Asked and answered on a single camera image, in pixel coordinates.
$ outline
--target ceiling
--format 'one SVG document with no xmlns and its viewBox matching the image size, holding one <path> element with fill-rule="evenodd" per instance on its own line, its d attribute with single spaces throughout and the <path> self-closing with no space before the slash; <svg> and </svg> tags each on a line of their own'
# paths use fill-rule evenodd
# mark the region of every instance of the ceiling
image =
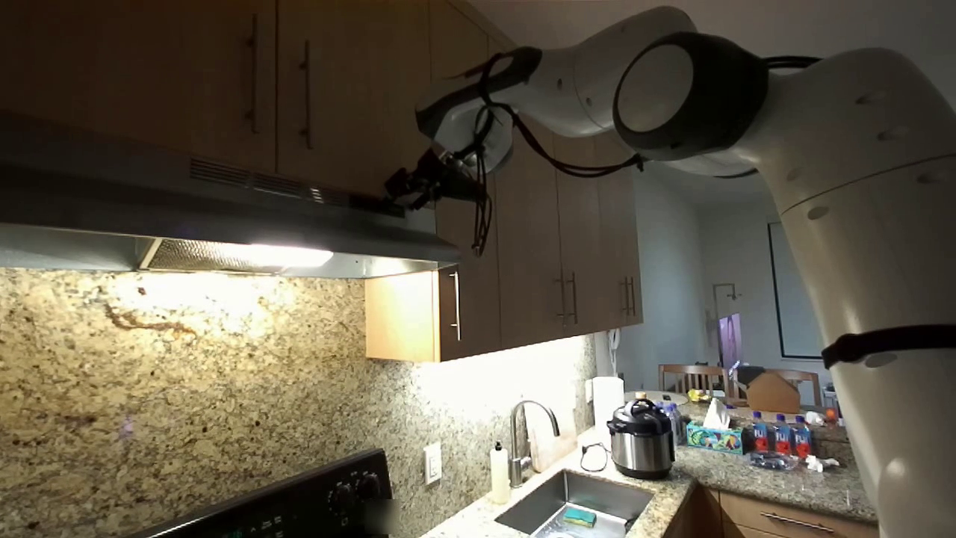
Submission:
<svg viewBox="0 0 956 538">
<path fill-rule="evenodd" d="M 466 0 L 517 45 L 565 48 L 606 24 L 645 12 L 651 0 Z M 893 48 L 911 57 L 956 105 L 953 0 L 666 0 L 699 33 L 771 54 L 831 57 L 851 48 Z M 759 179 L 699 182 L 672 170 L 672 185 L 696 206 L 765 197 Z"/>
</svg>

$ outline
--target range hood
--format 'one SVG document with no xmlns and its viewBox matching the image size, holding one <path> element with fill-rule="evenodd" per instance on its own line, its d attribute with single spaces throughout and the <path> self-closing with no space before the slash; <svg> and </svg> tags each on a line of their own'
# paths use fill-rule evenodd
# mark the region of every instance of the range hood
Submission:
<svg viewBox="0 0 956 538">
<path fill-rule="evenodd" d="M 379 278 L 457 263 L 385 203 L 12 114 L 0 114 L 0 191 L 0 266 Z M 245 260 L 233 245 L 332 257 L 290 266 L 287 251 Z"/>
</svg>

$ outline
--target rice cooker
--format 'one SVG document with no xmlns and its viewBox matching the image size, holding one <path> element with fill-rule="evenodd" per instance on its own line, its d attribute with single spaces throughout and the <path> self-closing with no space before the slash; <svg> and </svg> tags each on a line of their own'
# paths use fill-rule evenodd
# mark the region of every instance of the rice cooker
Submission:
<svg viewBox="0 0 956 538">
<path fill-rule="evenodd" d="M 606 427 L 618 472 L 651 481 L 669 475 L 669 466 L 675 463 L 675 433 L 669 415 L 663 415 L 654 401 L 627 401 Z"/>
</svg>

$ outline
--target stainless steel sink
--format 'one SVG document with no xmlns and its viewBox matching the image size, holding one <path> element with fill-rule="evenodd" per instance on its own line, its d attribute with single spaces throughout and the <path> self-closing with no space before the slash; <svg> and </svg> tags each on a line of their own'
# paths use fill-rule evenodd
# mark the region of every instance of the stainless steel sink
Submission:
<svg viewBox="0 0 956 538">
<path fill-rule="evenodd" d="M 559 472 L 526 499 L 511 505 L 496 523 L 511 526 L 526 535 L 627 535 L 639 511 L 651 502 L 654 493 L 612 484 L 595 475 Z M 562 511 L 586 508 L 598 514 L 592 529 L 562 523 Z"/>
</svg>

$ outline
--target electrical outlet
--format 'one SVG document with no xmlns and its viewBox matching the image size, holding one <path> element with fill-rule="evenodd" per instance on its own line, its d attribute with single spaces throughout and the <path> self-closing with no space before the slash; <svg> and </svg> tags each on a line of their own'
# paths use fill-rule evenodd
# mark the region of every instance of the electrical outlet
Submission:
<svg viewBox="0 0 956 538">
<path fill-rule="evenodd" d="M 442 442 L 424 445 L 424 484 L 442 481 Z"/>
</svg>

